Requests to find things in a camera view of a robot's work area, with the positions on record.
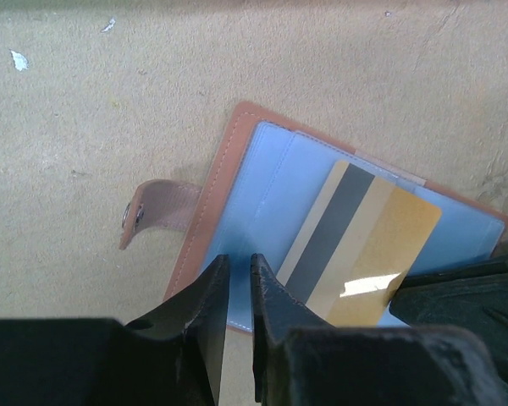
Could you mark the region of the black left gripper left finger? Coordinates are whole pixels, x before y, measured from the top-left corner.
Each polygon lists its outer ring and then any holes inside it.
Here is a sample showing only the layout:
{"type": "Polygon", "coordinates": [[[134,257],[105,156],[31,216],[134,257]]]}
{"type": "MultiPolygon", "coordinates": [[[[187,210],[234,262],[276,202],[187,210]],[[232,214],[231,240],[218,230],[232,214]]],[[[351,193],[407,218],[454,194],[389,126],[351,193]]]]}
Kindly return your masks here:
{"type": "Polygon", "coordinates": [[[215,405],[229,258],[122,324],[112,318],[0,319],[0,405],[215,405]]]}

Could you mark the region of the gold card magnetic stripe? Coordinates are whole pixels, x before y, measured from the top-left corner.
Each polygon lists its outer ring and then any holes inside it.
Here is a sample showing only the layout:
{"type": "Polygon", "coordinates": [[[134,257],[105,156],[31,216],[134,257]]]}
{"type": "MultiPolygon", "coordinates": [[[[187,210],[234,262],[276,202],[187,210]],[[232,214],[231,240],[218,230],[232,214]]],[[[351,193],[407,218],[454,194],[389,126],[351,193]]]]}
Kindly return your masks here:
{"type": "Polygon", "coordinates": [[[334,326],[375,326],[440,217],[390,181],[336,162],[277,278],[334,326]]]}

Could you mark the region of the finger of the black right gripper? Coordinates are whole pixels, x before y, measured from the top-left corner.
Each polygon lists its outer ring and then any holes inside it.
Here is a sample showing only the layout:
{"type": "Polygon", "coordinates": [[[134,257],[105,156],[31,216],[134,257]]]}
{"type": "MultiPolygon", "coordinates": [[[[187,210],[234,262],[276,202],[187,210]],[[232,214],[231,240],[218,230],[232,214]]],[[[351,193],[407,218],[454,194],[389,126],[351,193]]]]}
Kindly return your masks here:
{"type": "Polygon", "coordinates": [[[389,313],[410,326],[452,325],[480,337],[508,392],[508,255],[407,278],[389,313]]]}

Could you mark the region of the brown leather card holder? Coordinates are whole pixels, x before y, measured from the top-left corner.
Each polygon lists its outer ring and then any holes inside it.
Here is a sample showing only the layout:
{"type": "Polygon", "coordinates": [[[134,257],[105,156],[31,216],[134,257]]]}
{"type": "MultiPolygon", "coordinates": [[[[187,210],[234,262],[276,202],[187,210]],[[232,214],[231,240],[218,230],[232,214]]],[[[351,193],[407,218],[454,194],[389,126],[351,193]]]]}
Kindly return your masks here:
{"type": "Polygon", "coordinates": [[[235,108],[204,186],[167,179],[141,184],[124,212],[119,246],[125,249],[138,233],[153,227],[185,233],[167,297],[191,284],[215,256],[227,255],[231,262],[227,322],[235,330],[251,332],[251,257],[263,255],[277,278],[339,161],[380,176],[441,210],[407,275],[484,260],[508,227],[508,217],[500,212],[242,102],[235,108]]]}

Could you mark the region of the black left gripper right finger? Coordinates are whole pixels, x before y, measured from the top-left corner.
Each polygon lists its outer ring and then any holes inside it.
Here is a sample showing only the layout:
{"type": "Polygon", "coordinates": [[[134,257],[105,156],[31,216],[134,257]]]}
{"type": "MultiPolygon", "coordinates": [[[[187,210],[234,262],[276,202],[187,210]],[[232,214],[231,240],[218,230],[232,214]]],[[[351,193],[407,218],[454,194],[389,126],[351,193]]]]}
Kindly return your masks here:
{"type": "Polygon", "coordinates": [[[335,327],[251,258],[262,405],[508,405],[485,345],[453,326],[335,327]]]}

